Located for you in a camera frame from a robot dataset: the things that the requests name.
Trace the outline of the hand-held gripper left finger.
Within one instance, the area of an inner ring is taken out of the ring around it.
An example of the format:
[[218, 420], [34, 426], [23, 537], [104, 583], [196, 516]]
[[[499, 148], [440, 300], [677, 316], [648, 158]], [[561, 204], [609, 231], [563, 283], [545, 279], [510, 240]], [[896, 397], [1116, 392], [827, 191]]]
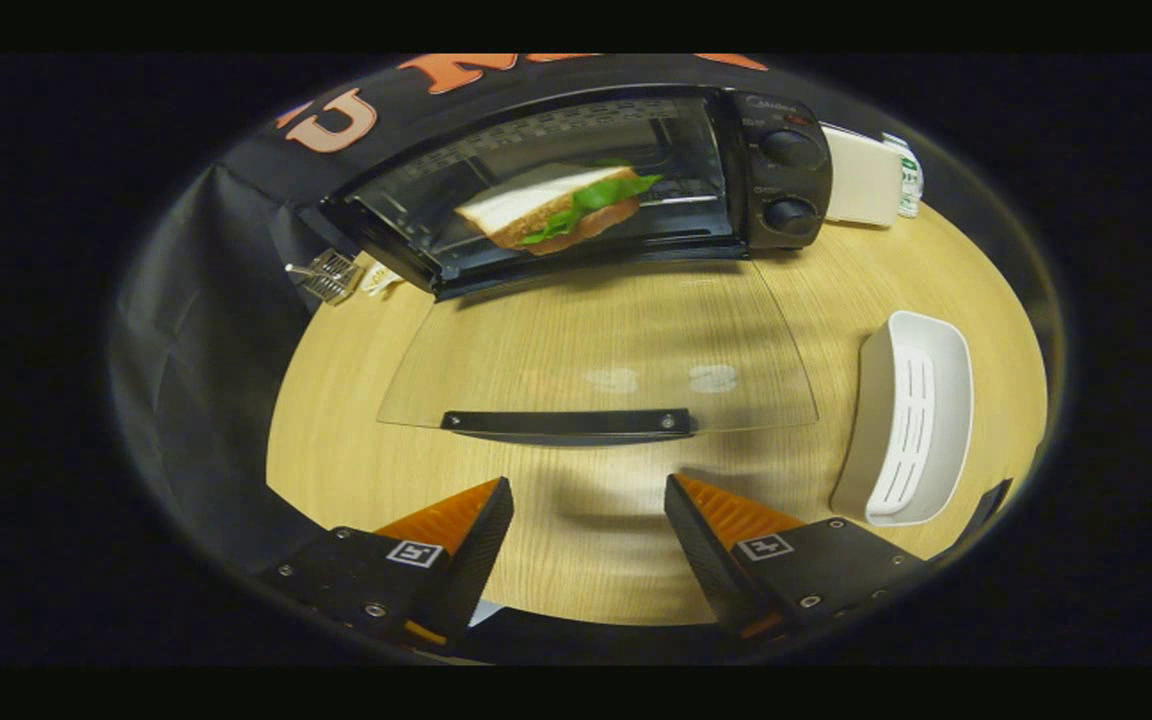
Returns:
[[470, 628], [511, 518], [498, 477], [376, 530], [335, 526], [262, 570], [262, 583], [349, 632], [453, 646]]

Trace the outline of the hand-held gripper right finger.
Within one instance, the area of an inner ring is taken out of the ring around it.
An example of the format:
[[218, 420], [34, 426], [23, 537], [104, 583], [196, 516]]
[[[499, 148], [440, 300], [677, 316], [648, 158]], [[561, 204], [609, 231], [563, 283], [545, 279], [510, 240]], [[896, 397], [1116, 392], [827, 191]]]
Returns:
[[799, 641], [910, 591], [932, 566], [850, 520], [797, 520], [670, 473], [664, 511], [717, 624], [740, 641]]

